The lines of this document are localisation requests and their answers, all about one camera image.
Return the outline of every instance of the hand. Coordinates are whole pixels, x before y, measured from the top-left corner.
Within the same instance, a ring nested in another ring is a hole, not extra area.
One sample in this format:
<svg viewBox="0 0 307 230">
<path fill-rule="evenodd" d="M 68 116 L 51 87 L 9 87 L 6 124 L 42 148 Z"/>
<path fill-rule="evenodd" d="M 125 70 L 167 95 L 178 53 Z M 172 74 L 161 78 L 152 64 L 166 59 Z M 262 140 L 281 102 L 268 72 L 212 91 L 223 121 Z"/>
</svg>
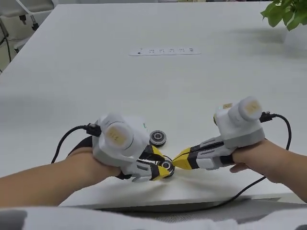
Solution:
<svg viewBox="0 0 307 230">
<path fill-rule="evenodd" d="M 79 148 L 65 160 L 71 167 L 78 167 L 82 187 L 97 184 L 110 176 L 118 176 L 120 169 L 104 165 L 93 157 L 92 148 Z"/>
<path fill-rule="evenodd" d="M 286 170 L 291 154 L 272 142 L 264 140 L 253 146 L 237 149 L 233 153 L 236 165 L 230 171 L 237 173 L 251 169 L 266 176 L 271 182 L 279 183 L 281 170 Z"/>
</svg>

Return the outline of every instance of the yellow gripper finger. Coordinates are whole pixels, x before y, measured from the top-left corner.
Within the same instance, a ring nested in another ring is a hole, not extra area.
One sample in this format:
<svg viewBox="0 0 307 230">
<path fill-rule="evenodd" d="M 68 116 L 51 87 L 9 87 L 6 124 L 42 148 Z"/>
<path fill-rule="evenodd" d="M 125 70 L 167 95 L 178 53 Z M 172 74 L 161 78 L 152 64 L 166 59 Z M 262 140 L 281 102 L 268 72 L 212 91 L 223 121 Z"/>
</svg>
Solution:
<svg viewBox="0 0 307 230">
<path fill-rule="evenodd" d="M 183 150 L 178 156 L 176 156 L 173 160 L 172 160 L 172 164 L 175 167 L 181 168 L 181 169 L 186 169 L 186 170 L 191 170 L 193 169 L 189 163 L 188 160 L 188 156 L 190 155 L 190 149 L 191 148 L 187 148 L 185 150 Z"/>
<path fill-rule="evenodd" d="M 163 154 L 155 146 L 152 145 L 152 148 L 153 148 L 153 154 L 159 155 L 160 157 L 163 157 L 165 159 Z"/>
<path fill-rule="evenodd" d="M 164 177 L 167 177 L 169 175 L 169 171 L 161 166 L 156 165 L 157 171 L 155 169 L 152 169 L 152 181 L 157 181 L 160 179 L 163 179 Z"/>
</svg>

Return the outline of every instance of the plant leaf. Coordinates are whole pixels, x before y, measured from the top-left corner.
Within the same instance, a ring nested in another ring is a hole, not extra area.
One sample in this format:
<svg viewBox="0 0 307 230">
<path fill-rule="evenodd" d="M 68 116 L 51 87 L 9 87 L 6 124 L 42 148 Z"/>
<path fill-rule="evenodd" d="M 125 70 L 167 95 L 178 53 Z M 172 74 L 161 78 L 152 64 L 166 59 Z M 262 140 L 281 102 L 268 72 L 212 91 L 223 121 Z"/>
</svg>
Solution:
<svg viewBox="0 0 307 230">
<path fill-rule="evenodd" d="M 281 7 L 286 9 L 288 6 L 292 4 L 293 0 L 282 0 Z"/>
<path fill-rule="evenodd" d="M 266 8 L 264 11 L 261 12 L 261 15 L 262 15 L 264 18 L 268 17 L 269 14 L 270 14 L 270 11 L 271 11 L 274 7 L 276 7 L 276 3 L 275 3 L 275 2 L 271 2 L 271 3 L 267 6 L 267 8 Z"/>
<path fill-rule="evenodd" d="M 268 15 L 269 25 L 271 27 L 277 26 L 277 24 L 283 19 L 285 10 L 280 6 L 275 6 Z"/>
<path fill-rule="evenodd" d="M 305 18 L 306 18 L 305 11 L 297 11 L 297 12 L 295 12 L 293 20 L 287 25 L 287 29 L 289 31 L 291 31 L 291 30 L 297 28 L 297 26 L 300 23 L 304 22 Z"/>
<path fill-rule="evenodd" d="M 292 17 L 293 17 L 292 11 L 288 11 L 283 15 L 283 23 L 284 23 L 285 26 L 288 25 L 288 23 L 292 19 Z"/>
</svg>

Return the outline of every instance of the black cable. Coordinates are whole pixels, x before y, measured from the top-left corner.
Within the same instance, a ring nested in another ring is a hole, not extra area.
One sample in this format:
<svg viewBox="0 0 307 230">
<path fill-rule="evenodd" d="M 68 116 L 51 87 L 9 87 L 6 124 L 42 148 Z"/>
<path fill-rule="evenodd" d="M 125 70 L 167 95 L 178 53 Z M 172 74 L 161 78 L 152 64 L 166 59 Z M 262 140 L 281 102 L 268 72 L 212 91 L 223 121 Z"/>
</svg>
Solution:
<svg viewBox="0 0 307 230">
<path fill-rule="evenodd" d="M 76 126 L 74 128 L 72 128 L 71 130 L 69 130 L 67 133 L 64 134 L 64 136 L 61 138 L 61 140 L 59 141 L 59 144 L 58 144 L 58 147 L 57 147 L 57 150 L 56 150 L 56 153 L 54 154 L 54 157 L 51 161 L 51 164 L 53 164 L 58 155 L 59 155 L 59 150 L 64 142 L 64 140 L 68 137 L 69 134 L 71 134 L 72 132 L 78 130 L 78 129 L 84 129 L 86 130 L 86 133 L 89 134 L 89 135 L 92 135 L 92 136 L 95 136 L 95 137 L 98 137 L 100 136 L 101 134 L 101 128 L 99 125 L 96 125 L 96 124 L 92 124 L 92 123 L 89 123 L 88 125 L 86 126 Z"/>
<path fill-rule="evenodd" d="M 290 123 L 289 121 L 282 115 L 279 115 L 279 114 L 270 114 L 269 112 L 266 112 L 265 113 L 265 118 L 267 118 L 267 120 L 265 121 L 271 121 L 273 118 L 275 117 L 279 117 L 281 118 L 287 125 L 287 129 L 288 129 L 288 141 L 287 141 L 287 146 L 286 146 L 286 150 L 289 150 L 290 148 L 290 144 L 291 144 L 291 139 L 292 139 L 292 131 L 291 131 L 291 126 L 290 126 Z M 248 186 L 246 186 L 245 188 L 243 188 L 240 192 L 238 192 L 235 196 L 233 196 L 232 198 L 226 200 L 226 201 L 223 201 L 222 203 L 220 204 L 217 204 L 217 205 L 214 205 L 214 206 L 209 206 L 209 207 L 201 207 L 201 208 L 197 208 L 197 209 L 194 209 L 194 210 L 189 210 L 189 211 L 166 211 L 166 212 L 163 212 L 163 211 L 126 211 L 126 213 L 187 213 L 187 212 L 196 212 L 196 211 L 205 211 L 205 210 L 210 210 L 210 209 L 215 209 L 215 208 L 219 208 L 219 207 L 222 207 L 222 206 L 225 206 L 225 205 L 228 205 L 229 203 L 233 202 L 234 200 L 236 200 L 239 196 L 241 196 L 246 190 L 248 190 L 249 188 L 251 188 L 252 186 L 260 183 L 261 181 L 263 181 L 264 179 L 266 179 L 265 176 L 261 177 L 260 179 L 254 181 L 253 183 L 249 184 Z"/>
<path fill-rule="evenodd" d="M 76 126 L 75 128 L 72 128 L 71 130 L 69 130 L 67 133 L 64 134 L 64 136 L 61 138 L 61 140 L 59 141 L 56 153 L 54 154 L 54 157 L 51 161 L 51 164 L 53 164 L 54 162 L 56 162 L 56 159 L 59 155 L 59 150 L 64 142 L 64 140 L 68 137 L 69 134 L 71 134 L 72 132 L 78 130 L 78 129 L 85 129 L 86 126 Z"/>
<path fill-rule="evenodd" d="M 287 125 L 287 129 L 288 129 L 288 142 L 287 142 L 287 146 L 286 146 L 286 150 L 289 150 L 290 148 L 290 144 L 291 144 L 291 140 L 292 140 L 292 131 L 291 131 L 291 125 L 290 122 L 287 120 L 287 118 L 285 118 L 282 115 L 279 114 L 272 114 L 272 118 L 274 117 L 279 117 L 280 119 L 282 119 L 286 125 Z"/>
<path fill-rule="evenodd" d="M 9 45 L 9 40 L 8 40 L 8 37 L 6 36 L 5 32 L 4 32 L 4 28 L 2 26 L 2 24 L 0 23 L 0 27 L 1 27 L 1 30 L 2 30 L 2 33 L 3 33 L 3 36 L 4 36 L 4 39 L 5 39 L 5 42 L 6 42 L 6 46 L 8 48 L 8 54 L 9 54 L 9 60 L 10 62 L 12 61 L 12 57 L 11 57 L 11 50 L 10 50 L 10 45 Z"/>
</svg>

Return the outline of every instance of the black strap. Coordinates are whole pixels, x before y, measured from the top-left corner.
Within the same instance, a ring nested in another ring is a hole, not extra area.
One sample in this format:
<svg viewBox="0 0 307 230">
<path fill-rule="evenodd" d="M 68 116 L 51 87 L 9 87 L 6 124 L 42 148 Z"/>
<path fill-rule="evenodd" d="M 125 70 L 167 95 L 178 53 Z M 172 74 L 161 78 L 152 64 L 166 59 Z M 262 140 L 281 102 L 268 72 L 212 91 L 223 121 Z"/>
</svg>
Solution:
<svg viewBox="0 0 307 230">
<path fill-rule="evenodd" d="M 90 147 L 90 148 L 93 147 L 92 136 L 89 136 L 83 139 L 82 141 L 80 141 L 80 143 L 77 144 L 76 147 L 72 149 L 72 151 L 68 154 L 68 156 L 75 150 L 80 149 L 80 148 L 86 148 L 86 147 Z"/>
<path fill-rule="evenodd" d="M 82 141 L 80 141 L 79 144 L 76 145 L 75 148 L 72 149 L 72 151 L 68 154 L 68 156 L 74 152 L 75 150 L 77 149 L 80 149 L 80 148 L 85 148 L 85 147 L 90 147 L 92 148 L 93 147 L 93 136 L 89 136 L 85 139 L 83 139 Z M 117 176 L 117 178 L 121 179 L 121 180 L 125 180 L 125 179 L 130 179 L 131 178 L 131 175 L 125 175 L 123 174 L 123 172 L 120 172 L 120 175 Z"/>
</svg>

